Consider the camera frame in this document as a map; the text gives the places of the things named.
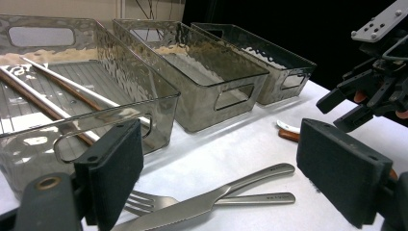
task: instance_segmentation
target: fork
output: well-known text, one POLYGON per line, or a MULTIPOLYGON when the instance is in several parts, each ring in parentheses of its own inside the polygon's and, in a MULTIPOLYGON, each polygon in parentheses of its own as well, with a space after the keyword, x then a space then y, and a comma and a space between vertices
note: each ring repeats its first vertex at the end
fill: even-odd
MULTIPOLYGON (((125 205, 124 210, 141 217, 178 202, 178 200, 170 196, 132 191, 126 201, 127 205, 125 205)), ((279 192, 225 197, 218 200, 216 205, 291 204, 294 202, 295 198, 292 193, 279 192)))

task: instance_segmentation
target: robotic arm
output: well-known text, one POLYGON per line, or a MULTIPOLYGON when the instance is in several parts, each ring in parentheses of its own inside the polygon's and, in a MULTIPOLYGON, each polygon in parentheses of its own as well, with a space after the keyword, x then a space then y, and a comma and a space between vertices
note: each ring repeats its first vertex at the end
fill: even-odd
POLYGON ((317 107, 327 114, 361 90, 367 104, 360 104, 334 121, 344 132, 351 132, 373 116, 389 111, 408 110, 408 0, 397 0, 369 21, 351 38, 363 42, 360 50, 371 56, 344 75, 344 81, 322 97, 317 107))

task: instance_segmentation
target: white tabletop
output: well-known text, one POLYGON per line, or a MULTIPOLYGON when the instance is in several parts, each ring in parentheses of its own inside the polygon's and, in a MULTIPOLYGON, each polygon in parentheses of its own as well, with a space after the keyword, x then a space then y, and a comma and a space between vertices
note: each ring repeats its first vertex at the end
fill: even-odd
MULTIPOLYGON (((277 135, 278 119, 296 127, 300 127, 303 117, 332 124, 355 107, 345 101, 324 115, 316 103, 326 93, 328 90, 309 81, 298 97, 268 107, 255 105, 249 113, 195 134, 184 132, 175 122, 169 146, 145 156, 135 190, 182 201, 265 167, 289 163, 296 168, 294 175, 262 181, 234 194, 290 192, 296 202, 279 206, 216 206, 211 213, 160 230, 359 230, 297 168, 297 143, 277 135)), ((375 117, 349 135, 392 159, 397 174, 408 170, 406 127, 385 117, 375 117)), ((1 174, 0 195, 1 214, 18 206, 1 174)), ((123 212, 114 230, 130 230, 133 218, 136 216, 123 212)), ((363 230, 380 230, 382 223, 383 218, 377 215, 375 223, 363 230)))

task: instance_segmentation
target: knife blade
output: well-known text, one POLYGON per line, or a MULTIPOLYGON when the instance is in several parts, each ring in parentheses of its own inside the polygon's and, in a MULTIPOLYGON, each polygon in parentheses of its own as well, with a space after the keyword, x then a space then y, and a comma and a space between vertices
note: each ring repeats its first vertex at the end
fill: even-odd
POLYGON ((233 193, 247 185, 260 181, 267 177, 290 174, 294 172, 294 166, 286 163, 267 167, 241 179, 221 186, 213 191, 203 193, 177 204, 165 207, 151 214, 137 218, 130 225, 131 230, 149 230, 159 228, 185 219, 194 218, 213 209, 213 205, 225 195, 233 193))

